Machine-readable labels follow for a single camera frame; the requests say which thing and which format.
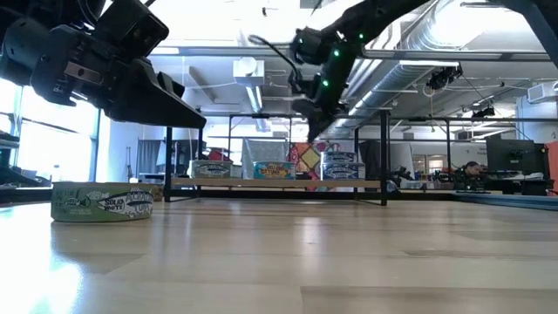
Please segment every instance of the ceiling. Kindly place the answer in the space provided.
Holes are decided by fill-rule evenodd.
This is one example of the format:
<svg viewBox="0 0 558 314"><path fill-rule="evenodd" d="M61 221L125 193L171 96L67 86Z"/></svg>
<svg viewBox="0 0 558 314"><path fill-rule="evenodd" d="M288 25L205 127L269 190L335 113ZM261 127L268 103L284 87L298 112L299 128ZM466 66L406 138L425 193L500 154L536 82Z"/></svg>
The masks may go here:
<svg viewBox="0 0 558 314"><path fill-rule="evenodd" d="M510 40L510 31L514 39ZM543 51L541 44L530 30L525 20L517 15L510 25L485 31L464 47L469 51ZM192 67L199 75L198 85L223 85L234 83L233 61L238 58L222 57L151 57L153 66L158 71L170 74L176 81L188 89L188 104L201 107L204 113L249 113L248 95L244 87L239 85L226 85L201 90L197 85L188 82L184 69ZM288 97L287 77L290 73L289 66L280 58L263 58L265 61L266 84L262 87L263 111L265 113L291 113L289 101L270 100L269 98ZM355 89L347 97L354 104L361 99L398 61L384 61L366 82ZM552 63L518 63L518 62L464 62L462 63L465 77L452 83L452 89L464 91L443 91L432 98L423 94L424 83L430 77L427 73L423 78L416 78L416 85L409 89L416 89L418 93L394 94L398 106L393 110L393 115L416 116L434 113L435 115L456 115L463 111L476 109L475 102L489 96L498 96L494 99L500 103L497 106L510 106L515 103L516 97L526 94L526 88L540 82L541 79L558 79L558 71ZM311 78L319 68L305 66L303 74ZM504 83L505 87L485 88ZM209 101L206 93L212 95ZM228 119L211 119L210 123L228 123ZM249 119L244 123L253 123Z"/></svg>

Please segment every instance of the ductwork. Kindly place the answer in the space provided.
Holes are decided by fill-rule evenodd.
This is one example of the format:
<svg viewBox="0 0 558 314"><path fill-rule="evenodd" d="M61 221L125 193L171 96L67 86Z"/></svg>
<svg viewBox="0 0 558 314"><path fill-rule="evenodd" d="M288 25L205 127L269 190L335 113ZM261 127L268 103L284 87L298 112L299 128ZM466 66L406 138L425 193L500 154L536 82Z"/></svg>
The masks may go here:
<svg viewBox="0 0 558 314"><path fill-rule="evenodd" d="M475 17L483 9L462 8L462 1L440 0L427 12L413 31L402 40L402 50L437 51L458 50L479 36L485 28L482 17ZM375 92L379 90L404 90L424 77L432 65L401 65L398 61L384 61L380 68L387 70L362 99L350 110L350 115L371 116L379 107L388 105L398 95ZM322 136L348 136L361 119L339 119Z"/></svg>
<svg viewBox="0 0 558 314"><path fill-rule="evenodd" d="M246 87L250 106L254 113L262 112L262 85L265 83L264 63L254 58L241 58L233 63L233 76L236 83ZM257 132L270 132L271 125L266 119L255 120Z"/></svg>

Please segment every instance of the person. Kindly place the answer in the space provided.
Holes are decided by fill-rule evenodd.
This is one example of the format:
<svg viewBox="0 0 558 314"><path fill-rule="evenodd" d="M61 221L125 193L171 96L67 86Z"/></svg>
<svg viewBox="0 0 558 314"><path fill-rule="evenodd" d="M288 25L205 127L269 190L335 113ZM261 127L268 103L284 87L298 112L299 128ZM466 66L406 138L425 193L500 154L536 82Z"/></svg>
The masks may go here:
<svg viewBox="0 0 558 314"><path fill-rule="evenodd" d="M456 190L479 190L480 186L480 173L482 167L476 161L469 161L465 166L459 168L453 173L453 189Z"/></svg>

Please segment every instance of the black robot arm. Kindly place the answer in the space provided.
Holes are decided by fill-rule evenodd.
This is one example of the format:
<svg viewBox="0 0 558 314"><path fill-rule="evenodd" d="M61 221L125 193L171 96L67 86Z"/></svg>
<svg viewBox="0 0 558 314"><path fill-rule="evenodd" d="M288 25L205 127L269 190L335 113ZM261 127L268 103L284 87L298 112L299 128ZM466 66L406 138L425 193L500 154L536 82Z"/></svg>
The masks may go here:
<svg viewBox="0 0 558 314"><path fill-rule="evenodd" d="M313 141L346 110L339 103L347 86L347 78L365 44L376 38L389 24L426 0L364 0L345 11L333 24L321 31L297 30L289 48L289 57L298 64L322 65L312 82L301 75L291 75L294 93L307 99L293 102L293 110L308 119L308 141ZM558 66L558 1L555 0L489 0L522 14L531 25Z"/></svg>
<svg viewBox="0 0 558 314"><path fill-rule="evenodd" d="M87 98L111 119L201 128L184 87L146 58L168 28L139 0L8 0L0 3L0 77L46 100Z"/></svg>

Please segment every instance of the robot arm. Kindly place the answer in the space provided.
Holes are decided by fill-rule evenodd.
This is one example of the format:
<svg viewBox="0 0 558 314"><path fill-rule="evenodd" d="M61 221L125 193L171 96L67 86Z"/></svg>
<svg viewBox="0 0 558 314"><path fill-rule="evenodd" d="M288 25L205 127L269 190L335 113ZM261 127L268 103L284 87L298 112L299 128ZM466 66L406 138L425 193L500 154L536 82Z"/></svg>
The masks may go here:
<svg viewBox="0 0 558 314"><path fill-rule="evenodd" d="M555 0L488 0L522 14L558 66L558 2ZM365 44L376 38L389 24L427 0L364 0L345 11L321 31L298 30L290 45L289 56L298 64L322 65L312 82L291 75L289 83L307 99L293 103L293 109L308 119L308 140L313 141L344 110L339 99L347 87L350 70Z"/></svg>
<svg viewBox="0 0 558 314"><path fill-rule="evenodd" d="M185 88L146 58L168 28L139 0L8 0L0 4L0 77L46 100L84 96L111 119L201 128Z"/></svg>

